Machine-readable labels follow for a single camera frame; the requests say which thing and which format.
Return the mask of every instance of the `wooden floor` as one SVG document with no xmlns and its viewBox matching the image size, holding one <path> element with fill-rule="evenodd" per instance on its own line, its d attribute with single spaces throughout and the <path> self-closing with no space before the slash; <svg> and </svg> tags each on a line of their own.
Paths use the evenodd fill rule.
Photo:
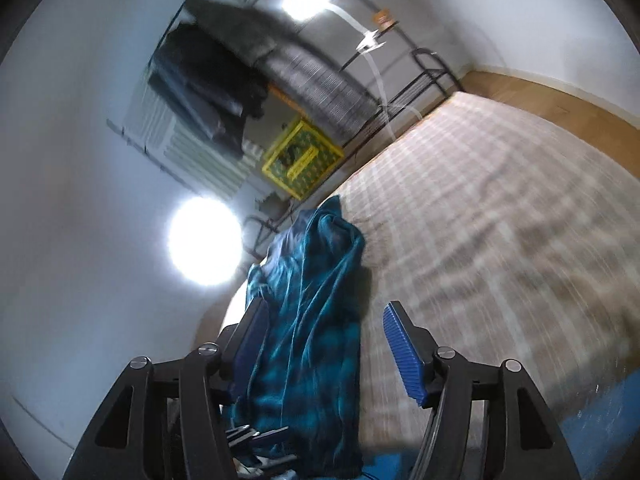
<svg viewBox="0 0 640 480">
<path fill-rule="evenodd" d="M 640 178 L 640 130 L 606 110 L 553 88 L 506 75 L 469 72 L 462 84 L 469 93 L 562 126 Z"/>
</svg>

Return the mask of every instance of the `cable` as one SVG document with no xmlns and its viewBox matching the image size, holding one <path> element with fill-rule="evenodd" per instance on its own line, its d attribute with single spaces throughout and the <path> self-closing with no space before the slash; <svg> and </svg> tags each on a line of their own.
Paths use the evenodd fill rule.
<svg viewBox="0 0 640 480">
<path fill-rule="evenodd" d="M 396 134 L 391 128 L 391 121 L 389 120 L 389 113 L 388 113 L 388 101 L 386 100 L 385 86 L 382 82 L 382 76 L 380 75 L 380 70 L 378 70 L 378 66 L 373 61 L 373 58 L 371 57 L 371 54 L 369 52 L 363 52 L 362 55 L 364 56 L 364 59 L 367 60 L 367 63 L 369 63 L 369 68 L 373 72 L 373 77 L 376 78 L 376 83 L 378 85 L 378 92 L 380 92 L 380 98 L 382 99 L 382 112 L 385 117 L 386 130 L 389 132 L 389 135 L 393 139 L 392 142 L 396 142 L 398 138 L 396 137 Z"/>
<path fill-rule="evenodd" d="M 343 8 L 338 7 L 337 5 L 334 5 L 334 4 L 326 4 L 325 9 L 330 10 L 331 12 L 334 12 L 335 14 L 340 16 L 345 22 L 349 23 L 351 27 L 359 31 L 361 34 L 363 34 L 365 38 L 369 34 L 372 34 L 370 30 L 367 30 L 358 20 L 356 20 Z M 388 131 L 389 136 L 391 136 L 392 142 L 396 142 L 398 138 L 396 137 L 396 134 L 394 133 L 393 128 L 391 127 L 391 120 L 389 119 L 388 108 L 391 106 L 394 108 L 400 108 L 402 110 L 405 110 L 405 109 L 411 110 L 416 115 L 416 117 L 418 117 L 419 121 L 421 121 L 423 118 L 422 114 L 416 108 L 409 105 L 396 105 L 393 103 L 389 104 L 386 98 L 385 86 L 382 81 L 382 75 L 380 74 L 380 70 L 378 69 L 378 66 L 373 61 L 373 57 L 367 50 L 360 50 L 359 52 L 364 56 L 364 59 L 367 60 L 367 63 L 369 64 L 369 68 L 373 72 L 373 77 L 376 79 L 376 84 L 378 85 L 378 92 L 380 94 L 380 99 L 382 100 L 382 111 L 385 118 L 386 130 Z"/>
<path fill-rule="evenodd" d="M 363 36 L 366 36 L 367 34 L 369 34 L 369 30 L 366 27 L 364 27 L 358 20 L 356 20 L 343 8 L 338 7 L 337 5 L 334 5 L 334 4 L 326 4 L 325 9 L 330 10 L 331 12 L 334 12 L 335 14 L 340 16 L 345 22 L 349 23 L 351 27 L 355 28 Z"/>
</svg>

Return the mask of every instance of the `blue fabric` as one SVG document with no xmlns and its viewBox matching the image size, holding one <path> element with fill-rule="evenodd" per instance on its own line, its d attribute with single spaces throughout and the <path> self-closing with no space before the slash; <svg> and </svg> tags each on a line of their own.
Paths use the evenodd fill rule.
<svg viewBox="0 0 640 480">
<path fill-rule="evenodd" d="M 278 251 L 268 274 L 249 271 L 247 304 L 263 296 L 269 329 L 234 422 L 259 431 L 289 426 L 294 438 L 261 453 L 297 454 L 303 476 L 354 478 L 362 468 L 354 281 L 363 248 L 335 196 L 308 218 L 300 243 Z"/>
<path fill-rule="evenodd" d="M 640 370 L 566 418 L 560 429 L 581 478 L 600 476 L 611 455 L 625 450 L 640 430 Z"/>
</svg>

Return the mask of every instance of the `bed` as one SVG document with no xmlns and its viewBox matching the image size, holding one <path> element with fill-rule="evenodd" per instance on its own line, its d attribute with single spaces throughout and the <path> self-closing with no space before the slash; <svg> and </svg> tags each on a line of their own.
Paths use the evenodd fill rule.
<svg viewBox="0 0 640 480">
<path fill-rule="evenodd" d="M 562 128 L 457 92 L 335 194 L 366 240 L 362 449 L 418 447 L 429 416 L 389 351 L 390 300 L 470 360 L 519 359 L 559 420 L 637 368 L 640 182 Z M 223 326 L 243 309 L 244 287 Z M 618 442 L 617 412 L 594 446 Z"/>
</svg>

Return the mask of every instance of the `yellow crate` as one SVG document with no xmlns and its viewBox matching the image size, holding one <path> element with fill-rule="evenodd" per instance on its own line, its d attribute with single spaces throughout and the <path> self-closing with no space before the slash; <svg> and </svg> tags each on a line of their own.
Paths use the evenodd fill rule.
<svg viewBox="0 0 640 480">
<path fill-rule="evenodd" d="M 297 118 L 265 154 L 262 172 L 298 200 L 328 176 L 344 157 L 315 126 Z"/>
</svg>

